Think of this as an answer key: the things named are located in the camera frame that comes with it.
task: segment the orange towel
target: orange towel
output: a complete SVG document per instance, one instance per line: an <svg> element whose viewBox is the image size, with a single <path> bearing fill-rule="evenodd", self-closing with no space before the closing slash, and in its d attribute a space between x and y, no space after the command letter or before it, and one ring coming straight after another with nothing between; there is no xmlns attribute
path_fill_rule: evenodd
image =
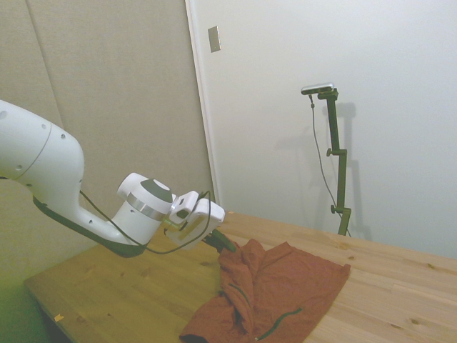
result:
<svg viewBox="0 0 457 343"><path fill-rule="evenodd" d="M265 251L250 240L219 256L224 291L196 311L185 343L299 343L328 311L349 277L340 266L291 247Z"/></svg>

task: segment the green cord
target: green cord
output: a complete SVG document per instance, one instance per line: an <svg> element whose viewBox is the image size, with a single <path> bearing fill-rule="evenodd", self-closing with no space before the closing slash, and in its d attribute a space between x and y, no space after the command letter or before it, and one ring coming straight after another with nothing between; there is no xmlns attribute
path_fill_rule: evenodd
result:
<svg viewBox="0 0 457 343"><path fill-rule="evenodd" d="M264 338L267 338L270 334L273 333L274 330L276 330L278 328L278 325L282 322L282 320L284 318L286 318L287 316L290 316L292 314L297 314L301 312L301 308L297 309L296 311L294 312L287 312L285 314L283 314L282 316L280 316L274 323L274 325L272 326L272 328L270 330L268 330L267 332L265 332L264 334L262 334L260 337L257 337L255 338L256 341L260 341L261 339L264 339Z"/></svg>
<svg viewBox="0 0 457 343"><path fill-rule="evenodd" d="M249 299L248 297L244 294L243 290L237 286L235 286L234 284L228 284L229 286L232 286L234 289L236 289L238 292L241 293L241 295L244 297L244 299L248 302L248 305L251 307L251 304L249 303Z"/></svg>

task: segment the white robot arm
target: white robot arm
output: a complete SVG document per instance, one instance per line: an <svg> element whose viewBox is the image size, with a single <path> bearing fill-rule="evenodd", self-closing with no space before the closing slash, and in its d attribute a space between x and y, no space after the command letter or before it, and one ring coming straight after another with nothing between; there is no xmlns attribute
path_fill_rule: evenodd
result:
<svg viewBox="0 0 457 343"><path fill-rule="evenodd" d="M167 235L189 249L224 220L225 211L196 192L176 197L161 182L133 173L117 192L125 202L104 221L79 205L83 173L84 155L72 135L0 100L0 177L23 184L43 213L118 255L141 254L164 221Z"/></svg>

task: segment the silver ring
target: silver ring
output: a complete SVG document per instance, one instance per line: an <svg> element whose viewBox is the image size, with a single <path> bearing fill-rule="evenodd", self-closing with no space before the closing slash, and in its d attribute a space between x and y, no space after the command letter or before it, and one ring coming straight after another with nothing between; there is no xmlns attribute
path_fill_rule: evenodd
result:
<svg viewBox="0 0 457 343"><path fill-rule="evenodd" d="M148 216L151 219L154 219L158 222L161 222L166 214L153 209L152 207L146 205L141 200L138 200L132 193L127 197L127 202L132 206L136 211Z"/></svg>

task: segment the wooden table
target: wooden table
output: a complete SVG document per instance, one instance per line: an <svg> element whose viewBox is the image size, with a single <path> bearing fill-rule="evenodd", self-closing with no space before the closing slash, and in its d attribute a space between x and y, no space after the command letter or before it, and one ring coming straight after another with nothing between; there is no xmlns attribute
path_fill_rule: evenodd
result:
<svg viewBox="0 0 457 343"><path fill-rule="evenodd" d="M457 260L228 213L221 231L266 249L284 241L351 276L306 343L457 342ZM173 244L157 232L151 246ZM43 311L74 342L179 342L219 290L216 250L123 259L98 246L28 280Z"/></svg>

